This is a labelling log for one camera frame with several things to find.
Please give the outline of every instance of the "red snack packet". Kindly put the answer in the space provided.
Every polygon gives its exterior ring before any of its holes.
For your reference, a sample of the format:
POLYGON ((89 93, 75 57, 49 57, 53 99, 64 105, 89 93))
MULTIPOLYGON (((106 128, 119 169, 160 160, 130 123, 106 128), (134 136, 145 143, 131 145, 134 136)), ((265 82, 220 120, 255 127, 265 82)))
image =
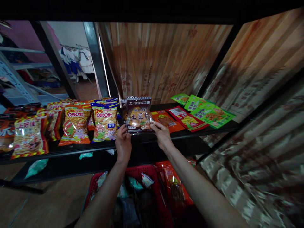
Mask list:
POLYGON ((174 121, 164 110, 151 112, 151 115, 155 121, 167 127, 170 133, 185 129, 179 122, 174 121))
POLYGON ((180 122, 182 126, 184 126, 186 129, 188 129, 191 132, 195 132, 198 130, 202 130, 209 126, 209 124, 195 118, 190 113, 187 113, 182 107, 176 106, 172 109, 166 109, 167 112, 169 112, 175 120, 180 122))

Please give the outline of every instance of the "orange snack packet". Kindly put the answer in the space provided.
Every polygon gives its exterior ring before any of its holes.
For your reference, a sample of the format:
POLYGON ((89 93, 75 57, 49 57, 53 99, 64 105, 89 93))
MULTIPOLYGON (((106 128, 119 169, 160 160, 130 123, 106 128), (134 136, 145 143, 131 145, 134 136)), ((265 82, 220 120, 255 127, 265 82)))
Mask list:
POLYGON ((11 159, 47 154, 48 142, 43 135, 47 118, 30 116, 15 121, 14 152, 11 159))
POLYGON ((174 121, 165 110, 151 112, 152 119, 167 127, 170 133, 184 130, 185 128, 177 121, 174 121))
POLYGON ((90 143, 87 131, 87 121, 90 112, 91 106, 86 104, 65 106, 63 136, 59 146, 90 143))

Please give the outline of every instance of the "shelf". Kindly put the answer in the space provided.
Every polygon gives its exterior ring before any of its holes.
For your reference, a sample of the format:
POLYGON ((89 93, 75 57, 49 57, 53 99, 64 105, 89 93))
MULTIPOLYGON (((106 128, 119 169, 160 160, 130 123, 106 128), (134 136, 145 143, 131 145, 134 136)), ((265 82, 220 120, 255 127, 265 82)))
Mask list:
POLYGON ((21 49, 21 48, 15 48, 15 47, 0 47, 0 51, 14 51, 14 52, 32 52, 32 53, 44 53, 45 51, 37 51, 37 50, 31 50, 31 49, 21 49))
POLYGON ((11 63, 15 70, 36 69, 52 66, 51 63, 11 63))
MULTIPOLYGON (((151 106, 151 111, 158 111, 168 108, 174 108, 178 104, 177 103, 169 103, 169 104, 155 104, 151 106)), ((238 123, 235 121, 230 121, 224 126, 222 126, 219 129, 214 129, 212 127, 206 127, 203 130, 197 131, 197 132, 190 132, 188 130, 182 130, 178 132, 173 132, 171 134, 172 141, 181 140, 181 139, 188 139, 193 137, 199 137, 204 135, 211 135, 211 134, 218 134, 223 132, 230 132, 233 130, 236 130, 238 128, 238 123)), ((89 132, 89 138, 92 140, 93 138, 93 132, 89 132)), ((151 142, 156 142, 157 138, 154 134, 141 134, 141 135, 134 135, 131 138, 132 145, 136 144, 147 144, 151 142)), ((78 155, 81 153, 87 153, 87 152, 94 152, 94 151, 101 151, 101 150, 107 150, 107 149, 114 149, 115 148, 115 141, 103 141, 103 142, 97 142, 93 144, 72 144, 67 146, 58 146, 59 141, 51 142, 49 143, 49 153, 45 155, 36 155, 31 157, 21 157, 16 158, 13 160, 10 160, 11 154, 7 154, 7 156, 2 156, 0 158, 0 165, 4 164, 12 164, 12 163, 18 163, 18 162, 29 162, 29 161, 35 161, 38 159, 46 159, 46 158, 56 158, 56 157, 65 157, 70 155, 78 155)))
MULTIPOLYGON (((185 157, 207 153, 210 149, 199 137, 174 141, 174 145, 185 157)), ((17 173, 12 182, 17 185, 31 184, 99 173, 111 169, 116 159, 117 153, 110 155, 106 151, 94 152, 93 157, 81 160, 79 160, 79 154, 62 158, 50 158, 44 170, 35 176, 24 179, 30 165, 34 162, 30 161, 17 173)), ((164 160, 167 160, 167 157, 158 147, 157 142, 151 142, 148 145, 136 144, 132 145, 128 167, 152 164, 164 160)))

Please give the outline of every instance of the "floor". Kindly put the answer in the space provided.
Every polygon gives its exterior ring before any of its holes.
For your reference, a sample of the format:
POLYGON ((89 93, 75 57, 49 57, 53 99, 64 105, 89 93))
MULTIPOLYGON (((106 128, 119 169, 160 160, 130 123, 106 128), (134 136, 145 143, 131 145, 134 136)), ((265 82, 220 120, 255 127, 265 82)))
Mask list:
MULTIPOLYGON (((11 180, 24 163, 0 166, 11 180)), ((29 185, 43 195, 0 188, 0 227, 65 227, 79 217, 92 175, 29 185)))
MULTIPOLYGON (((95 75, 89 74, 88 77, 91 80, 92 84, 89 82, 89 80, 83 80, 81 77, 77 83, 77 87, 76 84, 73 83, 73 86, 76 87, 76 91, 81 101, 99 99, 95 75)), ((67 93, 63 86, 59 88, 48 89, 47 92, 51 94, 67 93)))

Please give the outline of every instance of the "teal packet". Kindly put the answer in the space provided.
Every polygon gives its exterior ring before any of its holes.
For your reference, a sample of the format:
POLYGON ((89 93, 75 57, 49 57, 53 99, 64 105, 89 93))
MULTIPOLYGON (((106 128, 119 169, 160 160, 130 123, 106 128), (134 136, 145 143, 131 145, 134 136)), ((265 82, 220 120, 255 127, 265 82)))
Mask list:
POLYGON ((48 163, 48 159, 42 159, 42 160, 35 161, 29 167, 28 173, 26 174, 25 179, 29 178, 31 176, 34 176, 37 173, 41 172, 47 166, 47 163, 48 163))
POLYGON ((187 94, 180 93, 171 97, 172 100, 176 101, 181 105, 185 105, 190 97, 187 94))

